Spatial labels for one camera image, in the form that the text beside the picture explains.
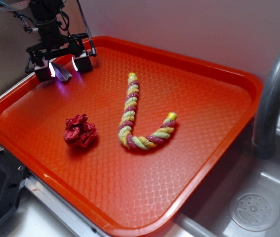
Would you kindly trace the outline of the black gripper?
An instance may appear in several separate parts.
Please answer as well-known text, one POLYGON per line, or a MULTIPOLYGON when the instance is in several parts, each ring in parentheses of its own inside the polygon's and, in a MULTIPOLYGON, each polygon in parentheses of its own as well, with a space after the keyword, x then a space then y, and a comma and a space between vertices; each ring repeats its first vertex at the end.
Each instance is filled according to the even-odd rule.
POLYGON ((55 78, 55 71, 49 61, 57 57, 71 54, 73 67, 77 72, 86 73, 92 70, 92 63, 88 56, 79 57, 84 51, 83 39, 88 38, 87 33, 67 34, 60 32, 59 23, 56 19, 38 21, 36 24, 40 36, 40 42, 26 49, 30 60, 35 64, 34 70, 39 82, 45 82, 55 78))

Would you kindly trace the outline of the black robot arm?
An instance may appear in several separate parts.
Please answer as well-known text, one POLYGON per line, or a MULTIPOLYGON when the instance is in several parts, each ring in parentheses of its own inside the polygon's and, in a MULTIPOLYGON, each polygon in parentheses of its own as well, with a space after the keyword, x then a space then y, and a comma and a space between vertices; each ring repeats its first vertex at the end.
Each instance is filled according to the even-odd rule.
POLYGON ((29 58, 25 67, 26 73, 34 72, 38 81, 44 82, 58 77, 67 81, 71 74, 52 59, 72 55, 72 63, 77 72, 85 73, 93 69, 90 58, 97 56, 90 31, 80 2, 77 1, 86 32, 71 34, 69 16, 62 10, 64 0, 32 0, 29 7, 35 19, 40 42, 28 47, 29 58))

